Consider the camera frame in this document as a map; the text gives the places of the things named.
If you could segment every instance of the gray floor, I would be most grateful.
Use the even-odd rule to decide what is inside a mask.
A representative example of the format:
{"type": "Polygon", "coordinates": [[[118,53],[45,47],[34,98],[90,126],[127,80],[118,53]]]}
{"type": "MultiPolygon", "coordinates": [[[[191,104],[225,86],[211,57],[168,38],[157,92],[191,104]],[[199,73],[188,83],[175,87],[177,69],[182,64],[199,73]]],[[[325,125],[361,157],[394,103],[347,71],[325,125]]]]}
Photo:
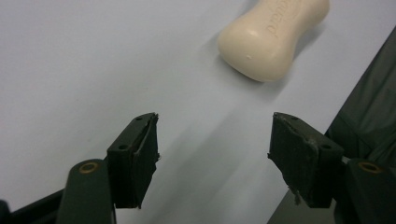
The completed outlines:
{"type": "Polygon", "coordinates": [[[332,215],[335,201],[329,209],[309,208],[304,201],[299,205],[294,203],[294,195],[288,191],[271,216],[268,224],[301,223],[301,224],[334,224],[332,215]]]}

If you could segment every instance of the dark green fabric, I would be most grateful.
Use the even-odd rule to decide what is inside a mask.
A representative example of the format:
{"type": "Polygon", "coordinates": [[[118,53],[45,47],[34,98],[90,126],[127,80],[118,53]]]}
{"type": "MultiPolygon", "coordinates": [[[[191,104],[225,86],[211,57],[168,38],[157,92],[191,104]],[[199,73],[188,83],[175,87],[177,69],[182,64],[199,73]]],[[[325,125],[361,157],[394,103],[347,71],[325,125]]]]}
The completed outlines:
{"type": "Polygon", "coordinates": [[[396,28],[326,134],[346,157],[396,167],[396,28]]]}

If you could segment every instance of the beige object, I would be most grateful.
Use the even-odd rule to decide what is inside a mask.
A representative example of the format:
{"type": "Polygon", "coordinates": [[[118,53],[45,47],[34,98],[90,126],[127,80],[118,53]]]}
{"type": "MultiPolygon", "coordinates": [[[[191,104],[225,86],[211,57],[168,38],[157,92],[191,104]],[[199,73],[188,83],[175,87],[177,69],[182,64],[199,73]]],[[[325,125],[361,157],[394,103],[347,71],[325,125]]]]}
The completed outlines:
{"type": "Polygon", "coordinates": [[[301,34],[320,23],[329,0],[260,0],[219,35],[221,57],[257,81],[274,81],[289,71],[301,34]]]}

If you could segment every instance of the white table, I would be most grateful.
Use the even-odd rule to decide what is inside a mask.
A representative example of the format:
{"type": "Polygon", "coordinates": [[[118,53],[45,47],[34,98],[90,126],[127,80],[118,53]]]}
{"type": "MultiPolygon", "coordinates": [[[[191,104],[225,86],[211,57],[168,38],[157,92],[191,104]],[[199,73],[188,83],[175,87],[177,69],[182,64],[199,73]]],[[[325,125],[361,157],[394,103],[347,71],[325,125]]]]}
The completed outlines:
{"type": "Polygon", "coordinates": [[[11,210],[160,114],[162,159],[119,223],[266,223],[287,186],[266,159],[275,111],[325,132],[396,24],[396,1],[334,0],[290,72],[261,84],[219,57],[256,0],[0,3],[0,198],[11,210]]]}

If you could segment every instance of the tabletop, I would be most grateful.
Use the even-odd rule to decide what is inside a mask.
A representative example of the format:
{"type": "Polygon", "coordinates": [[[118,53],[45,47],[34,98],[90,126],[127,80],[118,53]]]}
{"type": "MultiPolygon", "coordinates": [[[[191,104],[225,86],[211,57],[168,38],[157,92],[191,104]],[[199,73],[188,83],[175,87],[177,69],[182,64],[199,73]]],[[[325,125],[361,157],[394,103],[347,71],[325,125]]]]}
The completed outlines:
{"type": "Polygon", "coordinates": [[[267,159],[272,115],[325,132],[396,24],[394,0],[333,0],[290,71],[259,83],[217,37],[257,0],[0,3],[0,198],[11,210],[64,188],[134,118],[160,115],[162,155],[119,223],[266,223],[287,191],[267,159]]]}

